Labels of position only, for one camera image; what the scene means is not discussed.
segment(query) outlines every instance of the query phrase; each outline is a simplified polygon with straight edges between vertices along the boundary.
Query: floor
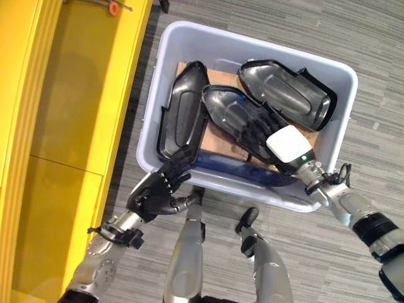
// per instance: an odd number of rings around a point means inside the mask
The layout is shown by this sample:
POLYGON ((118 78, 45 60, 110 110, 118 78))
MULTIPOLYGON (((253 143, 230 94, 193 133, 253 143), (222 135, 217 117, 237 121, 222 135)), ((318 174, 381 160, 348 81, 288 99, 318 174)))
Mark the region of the floor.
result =
MULTIPOLYGON (((120 212, 144 176, 136 162, 153 64, 164 28, 177 20, 222 28, 345 62, 359 89, 338 166, 353 165, 351 183, 403 227, 403 5, 401 0, 171 0, 153 6, 136 71, 105 217, 120 212)), ((189 186, 181 191, 185 193, 189 186)), ((207 191, 204 198, 203 294, 254 302, 253 266, 239 251, 238 218, 255 205, 255 227, 281 254, 297 303, 393 302, 380 265, 327 209, 294 213, 207 191)), ((161 302, 165 272, 184 214, 143 228, 145 243, 128 250, 102 302, 161 302)))

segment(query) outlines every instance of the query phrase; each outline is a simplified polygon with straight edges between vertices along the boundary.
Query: robotic hand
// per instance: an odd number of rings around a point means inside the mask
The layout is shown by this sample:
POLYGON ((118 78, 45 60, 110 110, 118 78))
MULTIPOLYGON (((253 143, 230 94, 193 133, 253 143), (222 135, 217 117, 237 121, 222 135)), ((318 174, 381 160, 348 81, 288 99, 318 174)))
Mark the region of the robotic hand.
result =
POLYGON ((346 174, 328 174, 316 160, 312 146, 291 125, 268 133, 266 146, 276 156, 276 166, 287 174, 297 174, 314 201, 329 208, 336 219, 350 227, 382 263, 379 277, 393 297, 404 302, 404 233, 370 201, 350 188, 350 165, 346 174))
POLYGON ((89 243, 84 260, 78 265, 59 303, 97 303, 110 287, 119 260, 128 247, 139 249, 144 242, 139 229, 157 215, 171 215, 185 210, 198 199, 174 198, 172 194, 189 178, 191 153, 180 149, 160 170, 147 174, 133 189, 127 210, 88 233, 97 235, 89 243))

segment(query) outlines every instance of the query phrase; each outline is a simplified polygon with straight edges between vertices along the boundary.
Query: black molded plastic part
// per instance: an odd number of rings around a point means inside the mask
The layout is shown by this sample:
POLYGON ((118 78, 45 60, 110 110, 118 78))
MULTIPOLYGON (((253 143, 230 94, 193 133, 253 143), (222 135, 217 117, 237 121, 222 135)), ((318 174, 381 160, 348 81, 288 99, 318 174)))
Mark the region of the black molded plastic part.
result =
POLYGON ((231 135, 243 149, 267 164, 275 164, 280 172, 294 174, 307 161, 314 159, 311 150, 304 158, 283 163, 266 146, 269 136, 288 126, 288 122, 269 105, 260 105, 237 88, 225 85, 207 85, 202 101, 212 121, 231 135))
POLYGON ((198 154, 206 126, 206 112, 201 102, 202 88, 209 84, 205 65, 199 61, 187 64, 172 86, 170 102, 162 107, 157 152, 166 159, 188 145, 193 162, 198 154))
POLYGON ((295 73, 277 61, 257 60, 244 63, 238 73, 251 98, 313 131, 323 129, 334 113, 336 93, 306 68, 295 73))

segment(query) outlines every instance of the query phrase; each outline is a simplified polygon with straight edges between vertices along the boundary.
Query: plastic storage container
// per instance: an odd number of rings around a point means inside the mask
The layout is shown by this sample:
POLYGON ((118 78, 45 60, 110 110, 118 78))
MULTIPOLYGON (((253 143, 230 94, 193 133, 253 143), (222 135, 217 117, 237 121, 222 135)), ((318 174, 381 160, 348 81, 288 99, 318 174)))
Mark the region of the plastic storage container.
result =
MULTIPOLYGON (((317 158, 326 171, 334 170, 357 91, 358 79, 352 68, 270 42, 178 21, 165 29, 158 49, 136 152, 138 162, 145 171, 155 171, 162 164, 157 154, 161 107, 169 101, 178 62, 199 60, 207 68, 236 73, 240 65, 251 58, 273 59, 294 71, 306 67, 338 95, 335 113, 328 125, 319 132, 314 146, 317 158)), ((301 182, 268 189, 232 175, 197 168, 193 169, 189 183, 294 211, 309 212, 319 207, 318 203, 313 203, 305 195, 301 182)))

